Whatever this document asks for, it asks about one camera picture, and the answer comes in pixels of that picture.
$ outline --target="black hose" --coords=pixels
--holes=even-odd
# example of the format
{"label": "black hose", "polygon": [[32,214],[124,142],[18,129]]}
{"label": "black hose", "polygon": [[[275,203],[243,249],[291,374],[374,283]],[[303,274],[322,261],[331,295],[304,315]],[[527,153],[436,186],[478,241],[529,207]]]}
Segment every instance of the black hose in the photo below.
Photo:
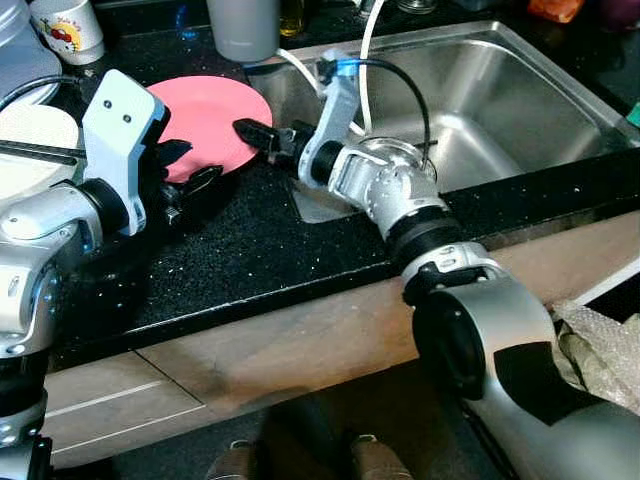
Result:
{"label": "black hose", "polygon": [[70,83],[78,85],[80,83],[80,77],[74,77],[73,75],[47,75],[46,77],[36,78],[29,82],[14,88],[8,94],[0,100],[0,112],[7,108],[11,102],[21,97],[25,93],[35,90],[36,88],[43,87],[44,85],[50,85],[52,83]]}
{"label": "black hose", "polygon": [[426,168],[426,165],[429,162],[429,147],[432,145],[431,130],[429,127],[429,109],[427,108],[427,103],[424,101],[424,97],[422,96],[422,93],[420,93],[420,89],[418,88],[418,86],[407,74],[407,72],[394,65],[393,63],[386,62],[384,60],[378,60],[375,58],[349,58],[337,61],[338,67],[352,65],[367,65],[371,67],[384,68],[385,70],[395,73],[411,89],[411,92],[415,95],[416,100],[418,101],[418,105],[420,106],[420,113],[422,114],[422,120],[424,122],[424,148],[422,151],[422,162],[424,168]]}

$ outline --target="hello kitty cup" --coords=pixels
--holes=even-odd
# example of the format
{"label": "hello kitty cup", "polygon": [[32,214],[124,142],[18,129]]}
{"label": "hello kitty cup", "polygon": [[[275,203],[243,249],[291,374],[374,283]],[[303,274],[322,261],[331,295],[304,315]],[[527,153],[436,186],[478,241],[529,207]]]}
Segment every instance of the hello kitty cup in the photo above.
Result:
{"label": "hello kitty cup", "polygon": [[104,55],[102,30],[89,0],[35,0],[30,8],[35,27],[65,62],[84,65]]}

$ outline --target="white plate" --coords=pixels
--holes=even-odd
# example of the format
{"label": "white plate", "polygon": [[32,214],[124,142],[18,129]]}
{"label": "white plate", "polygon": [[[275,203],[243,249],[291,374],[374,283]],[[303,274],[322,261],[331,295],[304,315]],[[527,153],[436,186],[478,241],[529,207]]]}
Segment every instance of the white plate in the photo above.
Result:
{"label": "white plate", "polygon": [[[11,104],[0,113],[0,139],[76,148],[79,129],[59,108]],[[0,154],[0,209],[73,177],[75,167]]]}

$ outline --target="cabinet door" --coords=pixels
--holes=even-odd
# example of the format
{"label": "cabinet door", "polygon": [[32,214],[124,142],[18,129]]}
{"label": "cabinet door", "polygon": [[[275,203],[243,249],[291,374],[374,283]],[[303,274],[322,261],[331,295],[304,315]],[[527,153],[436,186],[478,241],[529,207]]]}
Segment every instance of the cabinet door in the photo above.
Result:
{"label": "cabinet door", "polygon": [[56,467],[133,448],[136,430],[202,406],[135,353],[50,374],[45,388]]}
{"label": "cabinet door", "polygon": [[577,298],[629,263],[638,264],[638,211],[528,240],[545,228],[531,227],[520,233],[522,243],[491,252],[545,304]]}
{"label": "cabinet door", "polygon": [[416,356],[402,282],[384,282],[170,340],[139,353],[207,404],[212,421]]}

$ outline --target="sink basin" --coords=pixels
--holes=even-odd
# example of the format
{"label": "sink basin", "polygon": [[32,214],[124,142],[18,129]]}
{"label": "sink basin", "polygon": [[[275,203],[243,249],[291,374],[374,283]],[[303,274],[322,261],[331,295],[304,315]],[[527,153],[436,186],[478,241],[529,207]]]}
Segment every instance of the sink basin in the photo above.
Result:
{"label": "sink basin", "polygon": [[[313,71],[330,47],[358,56],[360,42],[293,53]],[[405,70],[424,95],[438,142],[430,157],[443,193],[640,146],[640,134],[622,116],[499,22],[378,37],[370,57]],[[317,122],[322,104],[293,67],[272,59],[247,74],[271,105],[277,126],[295,119]],[[422,118],[406,85],[370,68],[369,96],[372,136],[421,146]],[[310,223],[353,212],[298,183],[293,194],[301,218]]]}

